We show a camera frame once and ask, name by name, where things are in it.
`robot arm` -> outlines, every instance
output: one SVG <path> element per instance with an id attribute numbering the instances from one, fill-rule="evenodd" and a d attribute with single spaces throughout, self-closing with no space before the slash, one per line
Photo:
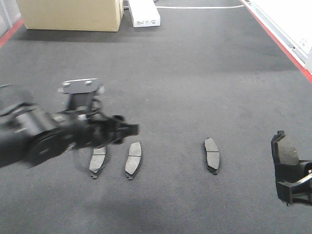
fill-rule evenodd
<path id="1" fill-rule="evenodd" d="M 23 160 L 36 166 L 66 150 L 122 143 L 138 134 L 138 125 L 122 116 L 107 117 L 95 99 L 102 86 L 97 79 L 63 82 L 70 95 L 67 109 L 50 114 L 32 102 L 19 86 L 0 87 L 0 167 Z"/>

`red floor stripe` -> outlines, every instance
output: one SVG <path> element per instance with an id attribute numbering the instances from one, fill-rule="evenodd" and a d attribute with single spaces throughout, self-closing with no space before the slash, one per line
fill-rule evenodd
<path id="1" fill-rule="evenodd" d="M 262 23 L 262 21 L 249 9 L 249 7 L 243 2 L 252 16 L 259 22 L 262 28 L 269 34 L 269 36 L 275 41 L 275 43 L 281 48 L 281 50 L 287 55 L 287 57 L 293 62 L 294 65 L 302 72 L 302 74 L 312 83 L 312 74 L 307 69 L 305 69 L 291 53 L 282 45 L 282 43 L 273 35 L 273 33 Z"/>
<path id="2" fill-rule="evenodd" d="M 23 19 L 19 19 L 13 27 L 0 38 L 0 48 L 15 34 L 15 32 L 24 24 Z"/>

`white wall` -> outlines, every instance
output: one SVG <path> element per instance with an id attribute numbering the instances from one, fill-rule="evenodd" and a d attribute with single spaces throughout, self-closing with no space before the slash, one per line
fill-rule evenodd
<path id="1" fill-rule="evenodd" d="M 0 37 L 20 19 L 16 0 L 0 0 Z"/>
<path id="2" fill-rule="evenodd" d="M 300 49 L 312 49 L 312 0 L 250 0 Z"/>

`brake pad friction material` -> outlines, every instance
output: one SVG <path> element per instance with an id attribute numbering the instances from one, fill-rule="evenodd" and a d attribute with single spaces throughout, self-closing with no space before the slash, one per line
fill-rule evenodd
<path id="1" fill-rule="evenodd" d="M 129 156 L 125 166 L 125 173 L 128 180 L 132 180 L 137 173 L 142 160 L 142 148 L 140 142 L 131 144 Z"/>
<path id="2" fill-rule="evenodd" d="M 96 179 L 103 169 L 106 158 L 106 147 L 93 150 L 92 159 L 90 161 L 89 172 L 93 179 Z"/>
<path id="3" fill-rule="evenodd" d="M 214 175 L 218 174 L 220 166 L 220 153 L 219 149 L 212 138 L 207 138 L 204 142 L 206 151 L 207 169 Z"/>

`white box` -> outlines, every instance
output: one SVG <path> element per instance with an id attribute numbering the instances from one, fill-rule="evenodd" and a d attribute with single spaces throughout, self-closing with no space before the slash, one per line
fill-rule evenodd
<path id="1" fill-rule="evenodd" d="M 128 0 L 134 28 L 160 26 L 160 15 L 153 0 Z"/>

